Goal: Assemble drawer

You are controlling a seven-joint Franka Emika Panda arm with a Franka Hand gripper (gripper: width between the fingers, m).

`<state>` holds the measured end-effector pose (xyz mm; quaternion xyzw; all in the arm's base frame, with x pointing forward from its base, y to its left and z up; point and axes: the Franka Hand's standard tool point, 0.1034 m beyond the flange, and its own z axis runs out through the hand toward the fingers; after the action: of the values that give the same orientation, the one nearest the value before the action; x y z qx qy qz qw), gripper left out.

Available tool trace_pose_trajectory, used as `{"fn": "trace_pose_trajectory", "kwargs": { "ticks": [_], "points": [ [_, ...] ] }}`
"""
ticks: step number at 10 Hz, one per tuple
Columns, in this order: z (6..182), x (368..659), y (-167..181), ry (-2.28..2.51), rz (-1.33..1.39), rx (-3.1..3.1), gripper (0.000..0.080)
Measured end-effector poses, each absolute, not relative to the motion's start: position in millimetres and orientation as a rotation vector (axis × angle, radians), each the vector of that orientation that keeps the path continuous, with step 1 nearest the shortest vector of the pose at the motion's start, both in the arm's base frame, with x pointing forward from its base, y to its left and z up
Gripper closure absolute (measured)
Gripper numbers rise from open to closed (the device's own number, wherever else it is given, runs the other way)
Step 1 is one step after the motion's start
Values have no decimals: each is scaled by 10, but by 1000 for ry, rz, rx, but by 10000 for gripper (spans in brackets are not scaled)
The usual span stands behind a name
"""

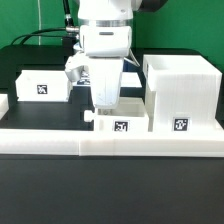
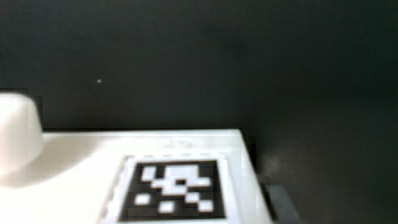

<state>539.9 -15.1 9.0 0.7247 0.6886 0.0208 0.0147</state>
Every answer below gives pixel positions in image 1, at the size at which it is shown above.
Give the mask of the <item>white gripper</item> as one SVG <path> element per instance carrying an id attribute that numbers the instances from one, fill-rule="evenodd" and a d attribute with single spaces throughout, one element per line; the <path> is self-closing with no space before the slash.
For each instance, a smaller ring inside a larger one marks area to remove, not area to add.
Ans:
<path id="1" fill-rule="evenodd" d="M 123 72 L 123 58 L 95 58 L 85 54 L 70 56 L 65 64 L 65 73 L 71 82 L 76 82 L 84 69 L 90 77 L 91 97 L 95 108 L 103 115 L 112 115 L 118 105 Z"/>

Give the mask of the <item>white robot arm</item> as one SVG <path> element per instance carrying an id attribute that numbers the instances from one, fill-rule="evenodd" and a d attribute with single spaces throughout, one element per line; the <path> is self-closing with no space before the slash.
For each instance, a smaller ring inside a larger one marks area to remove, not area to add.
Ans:
<path id="1" fill-rule="evenodd" d="M 97 109 L 118 105 L 124 60 L 130 55 L 134 11 L 156 12 L 168 0 L 78 0 L 79 48 L 65 64 L 72 82 L 90 77 Z"/>

